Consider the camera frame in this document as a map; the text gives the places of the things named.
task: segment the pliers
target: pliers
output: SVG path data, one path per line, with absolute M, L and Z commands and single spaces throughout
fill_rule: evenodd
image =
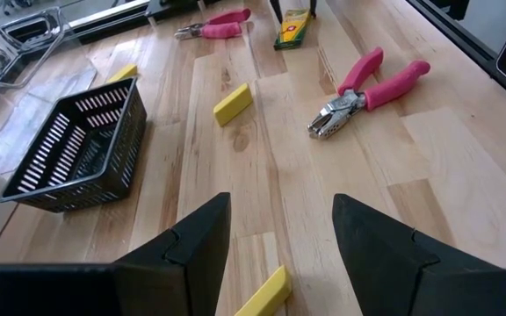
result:
M 372 111 L 409 92 L 421 75 L 430 70 L 427 61 L 412 61 L 399 74 L 364 92 L 358 92 L 363 82 L 382 64 L 384 51 L 377 47 L 357 61 L 343 83 L 337 88 L 337 97 L 327 103 L 312 123 L 307 126 L 309 136 L 326 139 L 341 128 L 362 108 Z
M 177 40 L 194 39 L 228 39 L 242 33 L 240 22 L 246 21 L 251 15 L 248 8 L 224 12 L 205 23 L 197 23 L 180 28 L 175 33 Z

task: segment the yellow sponge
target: yellow sponge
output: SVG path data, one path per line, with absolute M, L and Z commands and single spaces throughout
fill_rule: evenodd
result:
M 280 266 L 235 316 L 271 316 L 292 291 L 285 266 Z
M 214 106 L 214 117 L 220 126 L 224 126 L 251 102 L 253 102 L 251 90 L 249 90 L 247 83 L 244 83 Z
M 118 73 L 114 74 L 106 83 L 114 83 L 118 80 L 126 79 L 129 76 L 138 74 L 138 66 L 134 64 L 128 64 L 123 69 L 121 69 Z

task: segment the butcher block countertop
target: butcher block countertop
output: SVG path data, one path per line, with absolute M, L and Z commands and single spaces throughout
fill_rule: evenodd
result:
M 252 15 L 242 37 L 174 40 L 178 27 L 201 20 L 195 12 L 87 46 L 96 84 L 139 67 L 148 127 L 132 194 L 65 214 L 19 206 L 0 236 L 0 262 L 111 262 L 228 191 L 219 315 L 233 315 L 280 264 L 293 295 L 278 315 L 361 313 L 331 222 L 336 193 L 506 268 L 501 86 L 404 0 L 320 0 L 302 47 L 280 52 L 268 0 L 223 0 L 207 14 L 243 6 Z M 384 62 L 365 86 L 414 59 L 431 71 L 328 140 L 310 139 L 307 124 L 378 46 Z M 219 127 L 213 107 L 243 83 L 254 103 Z

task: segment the metal plier jaw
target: metal plier jaw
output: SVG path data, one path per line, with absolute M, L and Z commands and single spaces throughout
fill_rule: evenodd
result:
M 180 28 L 175 32 L 175 39 L 187 40 L 201 37 L 202 36 L 201 30 L 205 25 L 206 23 L 197 23 Z
M 365 107 L 365 95 L 346 90 L 344 95 L 329 101 L 307 126 L 309 137 L 324 140 L 343 127 L 351 116 Z

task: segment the pink handle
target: pink handle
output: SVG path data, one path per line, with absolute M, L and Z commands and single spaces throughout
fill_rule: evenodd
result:
M 337 88 L 339 96 L 342 96 L 346 90 L 360 89 L 362 83 L 378 69 L 383 60 L 384 51 L 380 47 L 376 47 L 371 53 L 361 57 Z
M 366 109 L 372 111 L 409 92 L 421 75 L 430 70 L 427 61 L 413 61 L 399 74 L 365 91 Z
M 242 33 L 237 22 L 222 25 L 206 25 L 202 28 L 202 37 L 206 39 L 229 39 Z
M 208 20 L 209 25 L 220 25 L 231 22 L 244 22 L 251 16 L 248 8 L 241 10 L 227 11 Z

